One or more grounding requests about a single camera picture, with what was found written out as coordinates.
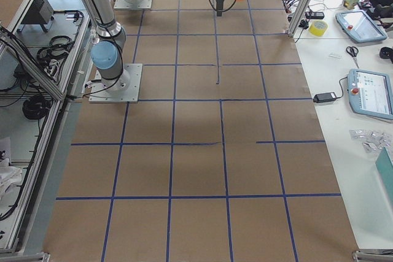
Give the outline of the yellow tape roll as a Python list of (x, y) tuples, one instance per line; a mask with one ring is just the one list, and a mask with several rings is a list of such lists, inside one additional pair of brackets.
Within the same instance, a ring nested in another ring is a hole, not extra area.
[(328, 29), (328, 24), (322, 20), (315, 20), (309, 27), (309, 32), (317, 37), (322, 37)]

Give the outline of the upper teach pendant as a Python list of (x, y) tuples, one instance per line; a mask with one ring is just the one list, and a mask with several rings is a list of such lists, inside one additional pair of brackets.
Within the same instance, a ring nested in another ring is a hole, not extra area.
[(335, 15), (342, 30), (357, 43), (387, 39), (384, 29), (378, 26), (363, 10), (340, 12)]

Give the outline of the teach pendant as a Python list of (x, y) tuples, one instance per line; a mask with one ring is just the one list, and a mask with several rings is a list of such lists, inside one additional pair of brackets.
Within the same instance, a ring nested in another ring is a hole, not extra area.
[(348, 93), (353, 112), (392, 120), (392, 86), (387, 74), (351, 69)]
[(387, 39), (384, 29), (378, 26), (363, 10), (340, 12), (335, 15), (342, 30), (357, 43)]

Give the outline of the black scissors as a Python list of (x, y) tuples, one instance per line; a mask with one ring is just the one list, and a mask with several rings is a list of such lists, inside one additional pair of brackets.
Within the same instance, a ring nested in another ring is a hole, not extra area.
[(357, 61), (357, 55), (359, 53), (359, 49), (355, 46), (348, 46), (346, 47), (346, 53), (348, 53), (353, 58), (356, 68), (359, 69), (359, 64)]

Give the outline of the black power adapter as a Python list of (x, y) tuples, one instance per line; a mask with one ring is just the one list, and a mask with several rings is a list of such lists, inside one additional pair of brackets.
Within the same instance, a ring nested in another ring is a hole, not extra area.
[(317, 93), (313, 97), (314, 103), (333, 102), (335, 100), (337, 100), (337, 96), (334, 92)]

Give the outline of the lower teach pendant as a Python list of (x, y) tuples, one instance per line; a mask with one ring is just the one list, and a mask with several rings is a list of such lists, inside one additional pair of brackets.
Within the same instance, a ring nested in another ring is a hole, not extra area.
[(387, 74), (351, 69), (348, 93), (353, 112), (392, 120), (392, 86)]

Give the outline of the bag of screws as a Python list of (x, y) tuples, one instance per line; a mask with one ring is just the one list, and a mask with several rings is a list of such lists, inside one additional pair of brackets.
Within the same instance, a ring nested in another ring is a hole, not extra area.
[(386, 149), (392, 152), (392, 135), (384, 131), (370, 129), (349, 130), (351, 139), (360, 141), (367, 153), (378, 152)]

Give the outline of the teal box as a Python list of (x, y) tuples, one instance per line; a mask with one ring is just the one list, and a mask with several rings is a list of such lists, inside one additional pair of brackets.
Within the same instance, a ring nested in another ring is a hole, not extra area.
[(375, 164), (384, 189), (386, 190), (387, 197), (392, 202), (392, 160), (385, 147), (380, 151)]

